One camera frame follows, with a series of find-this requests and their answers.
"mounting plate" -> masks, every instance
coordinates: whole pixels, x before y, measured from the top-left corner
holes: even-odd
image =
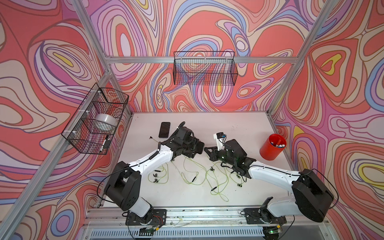
[[[152,226],[165,225],[166,218],[167,218],[167,210],[166,209],[154,209],[153,215],[159,216],[163,222],[161,223],[157,217],[153,216],[152,220],[148,224],[149,226],[150,225],[152,225]],[[133,212],[129,213],[129,215],[125,221],[125,225],[126,226],[147,226],[147,225],[141,224],[139,217]]]
[[[264,222],[261,219],[261,215],[258,212],[260,208],[250,208],[250,209],[244,209],[244,215],[245,219],[247,220],[247,224],[286,224],[287,220],[283,217],[275,218],[273,217],[272,221],[270,223]]]

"black smartphone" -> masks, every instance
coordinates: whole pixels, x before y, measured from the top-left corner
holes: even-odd
[[[168,138],[170,122],[162,122],[160,126],[159,138]]]

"red cup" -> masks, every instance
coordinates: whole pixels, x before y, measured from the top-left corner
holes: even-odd
[[[287,145],[285,138],[279,134],[272,134],[265,141],[263,146],[260,148],[260,155],[268,161],[274,160],[277,155],[281,153],[281,151],[285,147],[275,147],[276,145]]]

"psychedelic patterned wall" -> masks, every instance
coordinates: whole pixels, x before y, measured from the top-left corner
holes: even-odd
[[[138,64],[134,69],[120,63],[113,71],[130,97],[132,112],[265,111],[291,65],[238,66],[241,72],[235,86],[175,86],[173,64]]]
[[[109,56],[234,50],[296,56],[323,1],[95,0],[87,11]],[[115,64],[132,111],[265,111],[289,64],[238,64],[235,87],[175,86],[173,64]]]
[[[98,200],[97,186],[110,168],[127,120],[123,114],[107,155],[79,154],[72,147],[65,152],[12,240],[76,237]]]
[[[66,1],[0,1],[0,220],[103,75]],[[106,156],[69,147],[14,239],[73,239],[109,169],[126,116]]]
[[[340,1],[273,114],[294,165],[337,188],[343,240],[384,239],[383,37],[383,1]]]

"table surface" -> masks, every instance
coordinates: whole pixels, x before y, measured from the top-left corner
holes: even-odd
[[[119,161],[129,163],[155,150],[157,141],[165,140],[158,138],[161,122],[171,123],[169,132],[172,134],[182,121],[185,121],[185,127],[194,132],[195,137],[205,143],[205,147],[216,146],[213,134],[223,132],[227,135],[227,141],[236,139],[248,157],[274,167],[290,169],[283,153],[280,153],[273,161],[267,161],[260,156],[260,147],[267,137],[274,133],[265,113],[135,113]],[[215,162],[209,160],[205,152],[201,155],[197,154],[193,160],[206,169],[215,164]],[[217,181],[218,183],[226,182],[227,177],[219,171],[221,169],[225,172],[225,168],[220,167],[220,162],[217,163],[217,167],[214,167]],[[192,185],[185,183],[176,168],[185,175],[188,181],[193,180],[196,171],[199,172],[193,183],[199,184],[204,181],[203,184]],[[149,175],[151,181],[155,179],[154,173],[156,172]],[[212,171],[209,171],[209,174],[214,177]],[[159,184],[153,183],[148,180],[147,176],[143,176],[140,196],[154,207],[202,207],[261,205],[267,197],[284,197],[288,195],[286,190],[256,179],[247,179],[247,182],[239,187],[234,182],[240,183],[241,181],[236,177],[236,174],[231,174],[234,181],[228,178],[228,184],[224,190],[222,189],[225,184],[218,188],[224,196],[212,195],[213,192],[207,180],[209,180],[212,187],[217,186],[216,180],[211,177],[204,180],[205,171],[190,160],[185,159],[183,155],[168,163],[168,177],[167,183]],[[105,202],[103,207],[117,207],[117,205]]]

